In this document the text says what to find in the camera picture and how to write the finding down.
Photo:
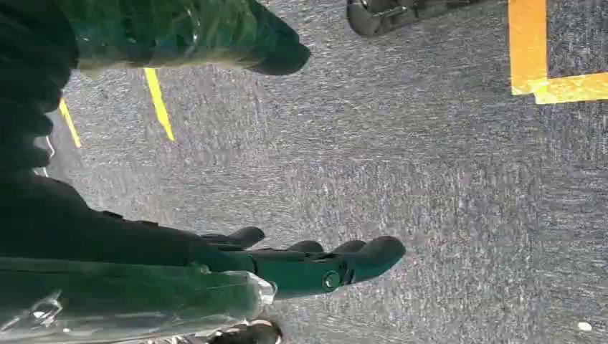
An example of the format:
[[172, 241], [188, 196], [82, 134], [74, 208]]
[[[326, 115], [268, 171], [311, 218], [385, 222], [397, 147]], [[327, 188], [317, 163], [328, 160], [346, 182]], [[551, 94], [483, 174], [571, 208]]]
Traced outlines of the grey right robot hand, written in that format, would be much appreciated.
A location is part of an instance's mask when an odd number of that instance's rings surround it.
[[131, 221], [38, 174], [51, 155], [36, 140], [73, 70], [215, 62], [283, 76], [309, 57], [257, 1], [3, 1], [1, 341], [281, 343], [264, 306], [390, 270], [406, 251], [392, 236], [257, 249], [255, 226], [198, 235]]

